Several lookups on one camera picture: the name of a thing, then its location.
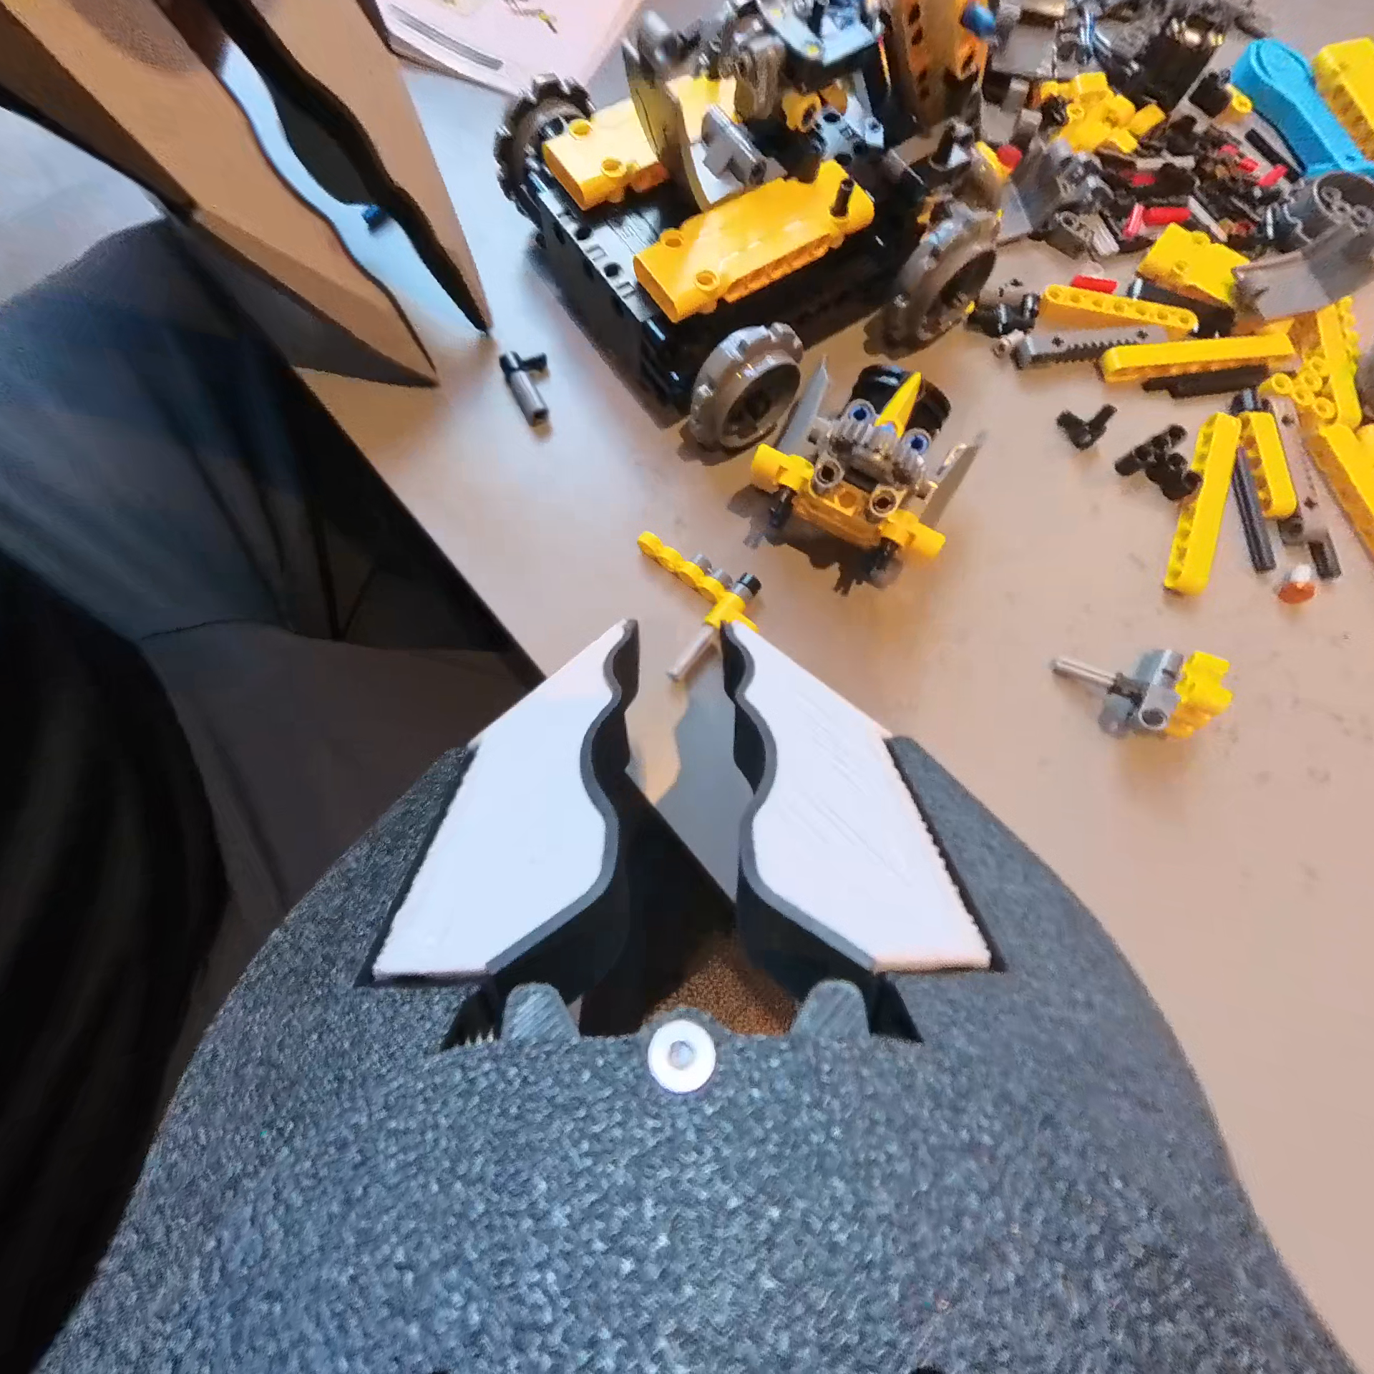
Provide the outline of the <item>yellow beaded axle assembly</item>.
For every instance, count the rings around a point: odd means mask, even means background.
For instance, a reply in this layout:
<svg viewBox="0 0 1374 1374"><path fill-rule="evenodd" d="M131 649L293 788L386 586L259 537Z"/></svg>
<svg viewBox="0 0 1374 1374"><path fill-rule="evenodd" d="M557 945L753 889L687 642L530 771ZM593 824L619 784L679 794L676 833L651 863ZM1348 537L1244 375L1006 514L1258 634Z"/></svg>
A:
<svg viewBox="0 0 1374 1374"><path fill-rule="evenodd" d="M763 590L758 578L753 575L732 578L710 559L704 555L689 559L648 531L638 536L637 545L645 559L687 586L710 608L694 639L666 671L673 683L686 683L692 678L697 665L719 647L720 634L728 626L758 629L748 616L753 599Z"/></svg>

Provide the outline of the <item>pile of yellow brick beams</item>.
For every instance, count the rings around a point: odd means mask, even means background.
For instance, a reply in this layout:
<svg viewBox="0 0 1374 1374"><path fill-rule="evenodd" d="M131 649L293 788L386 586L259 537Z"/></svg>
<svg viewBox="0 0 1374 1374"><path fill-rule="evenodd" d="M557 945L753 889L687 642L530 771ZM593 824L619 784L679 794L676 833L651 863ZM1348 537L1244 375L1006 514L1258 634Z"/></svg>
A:
<svg viewBox="0 0 1374 1374"><path fill-rule="evenodd" d="M1023 370L1085 366L1214 405L1114 462L1178 511L1167 595L1206 590L1229 505L1253 573L1309 563L1319 588L1340 580L1329 500L1371 552L1371 346L1355 312L1371 295L1373 176L1302 176L1234 87L1245 48L1278 40L1260 4L997 7L982 96L1016 117L992 150L1001 246L1037 243L1082 272L985 287L962 323ZM1371 37L1306 60L1373 163Z"/></svg>

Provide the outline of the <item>yellow black brick vehicle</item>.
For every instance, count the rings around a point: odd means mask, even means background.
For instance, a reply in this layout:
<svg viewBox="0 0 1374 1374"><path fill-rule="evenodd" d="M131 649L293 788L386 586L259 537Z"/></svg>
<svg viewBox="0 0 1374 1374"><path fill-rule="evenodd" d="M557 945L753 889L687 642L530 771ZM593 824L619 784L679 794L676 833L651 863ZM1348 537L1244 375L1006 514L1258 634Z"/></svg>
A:
<svg viewBox="0 0 1374 1374"><path fill-rule="evenodd" d="M887 352L943 339L998 258L982 143L997 4L723 4L624 38L629 97L543 74L494 163L601 351L699 447L761 442L807 348L876 316Z"/></svg>

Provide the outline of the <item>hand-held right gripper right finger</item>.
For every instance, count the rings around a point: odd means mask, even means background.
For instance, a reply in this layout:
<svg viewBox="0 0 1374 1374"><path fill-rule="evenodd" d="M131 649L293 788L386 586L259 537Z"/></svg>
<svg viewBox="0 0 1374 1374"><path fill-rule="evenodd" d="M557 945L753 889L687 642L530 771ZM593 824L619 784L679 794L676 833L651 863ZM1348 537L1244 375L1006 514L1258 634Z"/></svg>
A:
<svg viewBox="0 0 1374 1374"><path fill-rule="evenodd" d="M900 768L898 738L768 642L720 634L733 760L750 786L736 928L750 963L797 1005L894 979L988 974L992 945Z"/></svg>

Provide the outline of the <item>grey sleeve with black pin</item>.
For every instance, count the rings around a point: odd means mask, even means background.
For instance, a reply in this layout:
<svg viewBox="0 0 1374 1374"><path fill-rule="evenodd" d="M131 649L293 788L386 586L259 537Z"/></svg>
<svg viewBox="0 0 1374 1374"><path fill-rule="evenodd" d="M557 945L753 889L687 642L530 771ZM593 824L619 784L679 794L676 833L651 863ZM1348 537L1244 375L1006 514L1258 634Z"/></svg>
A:
<svg viewBox="0 0 1374 1374"><path fill-rule="evenodd" d="M550 420L550 411L540 379L547 377L548 372L547 354L524 356L516 351L507 351L499 356L498 364L525 423L537 431L545 428Z"/></svg>

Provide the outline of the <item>grey yellow axle subassembly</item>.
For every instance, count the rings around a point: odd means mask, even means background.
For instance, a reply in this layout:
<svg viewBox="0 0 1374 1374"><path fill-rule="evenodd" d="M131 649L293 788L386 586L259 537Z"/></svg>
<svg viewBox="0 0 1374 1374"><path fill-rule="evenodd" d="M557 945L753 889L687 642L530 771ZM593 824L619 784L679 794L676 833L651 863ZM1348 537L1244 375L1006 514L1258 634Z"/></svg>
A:
<svg viewBox="0 0 1374 1374"><path fill-rule="evenodd" d="M1232 706L1232 665L1201 650L1188 655L1150 650L1127 673L1111 673L1073 658L1055 658L1051 670L1057 678L1101 691L1096 725L1113 738L1149 735L1188 740Z"/></svg>

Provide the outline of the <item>open instruction booklet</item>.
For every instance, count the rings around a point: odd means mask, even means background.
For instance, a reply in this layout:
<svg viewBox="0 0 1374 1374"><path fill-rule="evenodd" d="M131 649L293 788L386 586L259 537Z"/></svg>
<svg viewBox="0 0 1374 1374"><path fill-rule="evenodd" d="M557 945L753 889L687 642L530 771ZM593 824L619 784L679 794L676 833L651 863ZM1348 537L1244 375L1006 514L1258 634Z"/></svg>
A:
<svg viewBox="0 0 1374 1374"><path fill-rule="evenodd" d="M586 84L625 35L638 2L380 2L396 50L517 96L537 78Z"/></svg>

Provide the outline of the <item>yellow grey engine subassembly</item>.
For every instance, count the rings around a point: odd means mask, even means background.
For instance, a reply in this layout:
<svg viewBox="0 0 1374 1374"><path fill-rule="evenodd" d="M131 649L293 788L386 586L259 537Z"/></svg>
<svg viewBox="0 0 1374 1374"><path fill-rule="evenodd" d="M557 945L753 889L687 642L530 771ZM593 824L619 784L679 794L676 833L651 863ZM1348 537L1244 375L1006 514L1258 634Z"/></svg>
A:
<svg viewBox="0 0 1374 1374"><path fill-rule="evenodd" d="M771 534L800 523L854 550L862 578L882 586L907 565L939 557L948 542L941 521L988 436L936 454L951 403L923 372L869 367L835 410L826 408L830 390L820 359L781 439L754 451L750 482L771 500Z"/></svg>

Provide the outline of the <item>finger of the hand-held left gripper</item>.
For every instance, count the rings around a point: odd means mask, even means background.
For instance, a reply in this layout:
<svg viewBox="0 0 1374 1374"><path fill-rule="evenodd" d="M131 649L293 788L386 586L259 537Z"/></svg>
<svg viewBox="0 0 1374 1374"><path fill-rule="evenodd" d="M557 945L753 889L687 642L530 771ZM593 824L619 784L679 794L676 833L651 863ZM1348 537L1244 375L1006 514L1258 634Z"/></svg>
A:
<svg viewBox="0 0 1374 1374"><path fill-rule="evenodd" d="M161 4L4 4L4 102L136 182L298 367L436 387L391 294Z"/></svg>
<svg viewBox="0 0 1374 1374"><path fill-rule="evenodd" d="M336 202L393 222L481 333L493 312L378 4L216 2L288 146Z"/></svg>

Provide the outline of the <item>grey desk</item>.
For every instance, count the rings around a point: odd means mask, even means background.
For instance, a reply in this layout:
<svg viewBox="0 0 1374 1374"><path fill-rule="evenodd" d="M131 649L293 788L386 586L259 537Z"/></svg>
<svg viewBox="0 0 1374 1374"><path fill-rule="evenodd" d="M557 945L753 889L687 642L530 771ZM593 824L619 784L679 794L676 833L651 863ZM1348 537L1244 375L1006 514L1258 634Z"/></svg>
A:
<svg viewBox="0 0 1374 1374"><path fill-rule="evenodd" d="M611 624L642 629L635 779L723 889L748 788L719 663L666 668L699 601L643 531L761 577L763 635L926 748L1088 905L1152 992L1211 1098L1286 1265L1371 1371L1371 560L1332 513L1345 573L1288 608L1250 567L1234 505L1199 598L1163 591L1175 509L1113 464L1209 410L1018 372L957 330L915 359L952 402L938 454L987 446L936 562L838 590L836 555L751 545L750 457L683 449L589 343L501 195L504 99L411 69L411 97L494 310L480 338L396 230L337 217L403 300L436 390L308 374L319 400L540 671ZM499 356L545 352L532 429ZM1113 738L1100 689L1055 658L1127 673L1157 649L1230 663L1232 704L1191 738Z"/></svg>

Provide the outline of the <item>blue curved brick panel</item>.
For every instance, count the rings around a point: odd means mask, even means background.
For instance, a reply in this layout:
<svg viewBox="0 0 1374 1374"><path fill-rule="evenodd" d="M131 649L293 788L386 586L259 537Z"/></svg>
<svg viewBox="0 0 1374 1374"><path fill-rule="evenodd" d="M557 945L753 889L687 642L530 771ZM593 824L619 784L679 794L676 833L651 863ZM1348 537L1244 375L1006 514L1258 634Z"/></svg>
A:
<svg viewBox="0 0 1374 1374"><path fill-rule="evenodd" d="M1294 155L1302 176L1373 176L1371 158L1319 96L1312 66L1299 51L1280 40L1255 40L1232 68L1232 84Z"/></svg>

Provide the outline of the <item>person's grey trouser leg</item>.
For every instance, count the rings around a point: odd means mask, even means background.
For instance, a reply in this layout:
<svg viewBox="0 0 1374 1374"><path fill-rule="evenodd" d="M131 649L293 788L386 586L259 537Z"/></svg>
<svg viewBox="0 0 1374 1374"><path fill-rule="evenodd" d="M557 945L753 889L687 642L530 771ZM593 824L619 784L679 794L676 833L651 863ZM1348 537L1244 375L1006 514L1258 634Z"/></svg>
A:
<svg viewBox="0 0 1374 1374"><path fill-rule="evenodd" d="M151 668L270 928L539 670L171 228L28 287L2 344L4 552Z"/></svg>

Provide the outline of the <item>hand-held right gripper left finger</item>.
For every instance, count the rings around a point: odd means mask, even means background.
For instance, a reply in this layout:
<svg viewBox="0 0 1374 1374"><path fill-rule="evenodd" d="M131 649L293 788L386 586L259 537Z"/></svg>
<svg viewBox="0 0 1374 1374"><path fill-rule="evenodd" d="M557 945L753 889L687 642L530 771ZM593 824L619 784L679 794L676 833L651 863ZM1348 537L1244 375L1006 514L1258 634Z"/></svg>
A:
<svg viewBox="0 0 1374 1374"><path fill-rule="evenodd" d="M578 1003L630 936L627 712L642 637L615 622L462 752L370 958L378 987L473 985Z"/></svg>

